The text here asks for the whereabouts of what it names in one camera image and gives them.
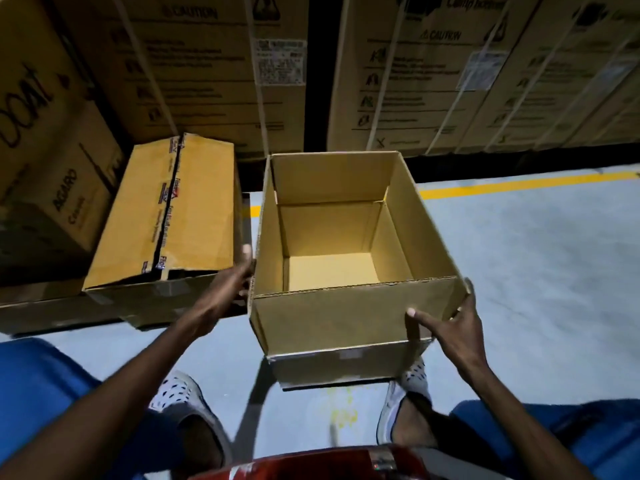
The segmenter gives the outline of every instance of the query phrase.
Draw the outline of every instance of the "blue pants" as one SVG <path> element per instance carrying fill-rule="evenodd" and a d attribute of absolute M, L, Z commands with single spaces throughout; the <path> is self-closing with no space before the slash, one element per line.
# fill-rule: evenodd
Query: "blue pants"
<path fill-rule="evenodd" d="M 21 339 L 0 344 L 0 384 L 2 464 L 100 381 L 44 340 Z M 598 478 L 621 480 L 640 472 L 639 400 L 525 407 Z M 508 476 L 526 478 L 507 437 L 480 401 L 460 403 L 451 414 L 491 446 Z M 169 470 L 183 458 L 177 425 L 148 411 L 107 478 L 124 480 Z"/>
<path fill-rule="evenodd" d="M 100 381 L 48 342 L 20 339 L 0 344 L 0 385 L 0 463 L 4 463 Z M 107 478 L 141 478 L 142 473 L 177 467 L 183 457 L 177 425 L 148 411 Z"/>

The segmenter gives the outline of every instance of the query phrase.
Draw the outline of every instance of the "hand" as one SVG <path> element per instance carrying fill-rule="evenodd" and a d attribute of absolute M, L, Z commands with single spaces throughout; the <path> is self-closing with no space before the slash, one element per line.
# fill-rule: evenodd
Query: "hand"
<path fill-rule="evenodd" d="M 456 366 L 462 379 L 470 383 L 475 372 L 489 371 L 484 353 L 482 322 L 476 312 L 476 294 L 471 280 L 465 279 L 469 294 L 458 314 L 448 321 L 438 320 L 428 313 L 409 308 L 406 314 L 433 334 L 444 355 Z"/>
<path fill-rule="evenodd" d="M 253 263 L 251 245 L 245 244 L 242 261 L 233 267 L 219 271 L 209 288 L 180 318 L 195 325 L 195 338 L 212 331 L 238 295 L 242 298 L 247 297 L 249 281 L 255 267 Z"/>

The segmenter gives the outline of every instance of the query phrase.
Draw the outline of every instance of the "red object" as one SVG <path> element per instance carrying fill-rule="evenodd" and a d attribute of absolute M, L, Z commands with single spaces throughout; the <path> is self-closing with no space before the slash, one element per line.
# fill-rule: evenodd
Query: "red object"
<path fill-rule="evenodd" d="M 191 477 L 191 480 L 430 480 L 422 461 L 411 450 L 348 447 L 305 451 L 261 458 Z"/>

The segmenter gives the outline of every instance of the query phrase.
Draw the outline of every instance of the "person's left hand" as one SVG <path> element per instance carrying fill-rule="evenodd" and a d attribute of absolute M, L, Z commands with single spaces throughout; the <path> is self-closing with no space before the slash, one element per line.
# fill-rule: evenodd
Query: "person's left hand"
<path fill-rule="evenodd" d="M 250 244 L 243 246 L 243 258 L 238 264 L 219 271 L 209 288 L 180 320 L 195 325 L 196 338 L 213 330 L 220 317 L 240 295 L 246 298 L 248 284 L 253 273 L 253 256 Z"/>

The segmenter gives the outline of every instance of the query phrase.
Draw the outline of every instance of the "cardboard box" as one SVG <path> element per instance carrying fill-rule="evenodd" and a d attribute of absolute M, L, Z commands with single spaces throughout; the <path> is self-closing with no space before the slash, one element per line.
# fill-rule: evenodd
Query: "cardboard box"
<path fill-rule="evenodd" d="M 137 327 L 174 321 L 234 265 L 241 194 L 230 143 L 134 147 L 83 290 Z"/>
<path fill-rule="evenodd" d="M 364 150 L 388 60 L 399 0 L 344 0 L 327 149 Z M 409 0 L 373 150 L 424 153 L 471 75 L 429 154 L 453 151 L 538 0 Z"/>
<path fill-rule="evenodd" d="M 82 295 L 83 279 L 0 288 L 0 332 L 36 333 L 118 319 Z"/>
<path fill-rule="evenodd" d="M 53 0 L 135 143 L 172 136 L 112 0 Z M 122 0 L 180 131 L 262 152 L 243 0 Z M 252 0 L 269 145 L 302 151 L 308 0 Z"/>
<path fill-rule="evenodd" d="M 640 0 L 543 0 L 458 152 L 562 146 L 636 66 L 639 13 Z"/>
<path fill-rule="evenodd" d="M 45 161 L 5 201 L 0 266 L 87 266 L 123 160 L 98 109 L 85 103 Z"/>
<path fill-rule="evenodd" d="M 458 270 L 397 152 L 269 158 L 250 317 L 284 388 L 395 377 L 448 318 Z"/>
<path fill-rule="evenodd" d="M 598 146 L 640 139 L 640 70 L 636 69 L 565 144 Z"/>
<path fill-rule="evenodd" d="M 39 0 L 0 0 L 0 206 L 83 108 L 85 88 Z"/>

